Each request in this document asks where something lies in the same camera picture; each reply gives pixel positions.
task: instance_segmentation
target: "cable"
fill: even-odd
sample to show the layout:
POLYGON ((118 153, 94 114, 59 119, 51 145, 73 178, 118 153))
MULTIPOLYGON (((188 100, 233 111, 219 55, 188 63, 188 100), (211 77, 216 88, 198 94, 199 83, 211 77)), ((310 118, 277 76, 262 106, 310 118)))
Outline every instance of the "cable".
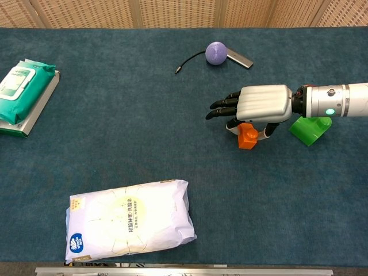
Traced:
POLYGON ((191 60, 192 58, 194 58, 194 57, 196 57, 196 56, 198 56, 198 55, 200 55, 200 54, 202 54, 202 53, 205 53, 206 51, 201 51, 201 52, 198 52, 198 53, 196 53, 195 55, 193 55, 193 56, 191 56, 190 58, 188 58, 187 60, 185 60, 176 70, 175 70, 175 74, 177 74, 177 73, 179 73, 180 72, 180 70, 182 69, 182 67, 184 66, 184 64, 186 63, 186 62, 188 62, 189 60, 191 60))

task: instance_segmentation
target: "green block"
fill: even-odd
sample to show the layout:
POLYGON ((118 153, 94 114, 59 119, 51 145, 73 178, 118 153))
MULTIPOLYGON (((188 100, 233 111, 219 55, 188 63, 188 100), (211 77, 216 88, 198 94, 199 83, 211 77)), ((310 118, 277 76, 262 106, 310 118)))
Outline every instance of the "green block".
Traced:
POLYGON ((303 118, 300 117, 290 128, 289 131, 297 136, 304 144, 310 146, 332 125, 329 117, 322 118, 303 118))

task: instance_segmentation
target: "blue logo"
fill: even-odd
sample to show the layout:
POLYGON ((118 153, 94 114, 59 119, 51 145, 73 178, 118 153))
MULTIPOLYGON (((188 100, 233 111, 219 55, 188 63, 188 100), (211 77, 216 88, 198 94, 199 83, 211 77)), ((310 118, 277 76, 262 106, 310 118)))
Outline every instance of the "blue logo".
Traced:
POLYGON ((71 236, 69 247, 71 252, 73 253, 80 253, 83 250, 83 240, 82 240, 82 234, 75 233, 71 236))

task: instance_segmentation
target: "wet wipes package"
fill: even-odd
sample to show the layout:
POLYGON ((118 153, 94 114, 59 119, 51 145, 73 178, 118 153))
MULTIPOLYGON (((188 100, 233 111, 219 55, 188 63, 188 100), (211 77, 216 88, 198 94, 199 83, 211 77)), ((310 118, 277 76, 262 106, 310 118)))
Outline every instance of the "wet wipes package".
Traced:
POLYGON ((171 180, 72 195, 67 263, 165 250, 194 240, 187 186, 171 180))
POLYGON ((54 76, 55 66, 20 61, 0 83, 0 120, 14 125, 26 119, 54 76))

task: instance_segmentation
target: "green light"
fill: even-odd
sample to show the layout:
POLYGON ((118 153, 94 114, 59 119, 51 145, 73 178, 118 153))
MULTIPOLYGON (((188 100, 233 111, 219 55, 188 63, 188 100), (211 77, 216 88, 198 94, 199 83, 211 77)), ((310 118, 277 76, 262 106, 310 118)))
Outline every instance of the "green light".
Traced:
POLYGON ((332 108, 329 108, 329 109, 326 110, 327 115, 333 115, 334 113, 335 113, 335 110, 332 109, 332 108))

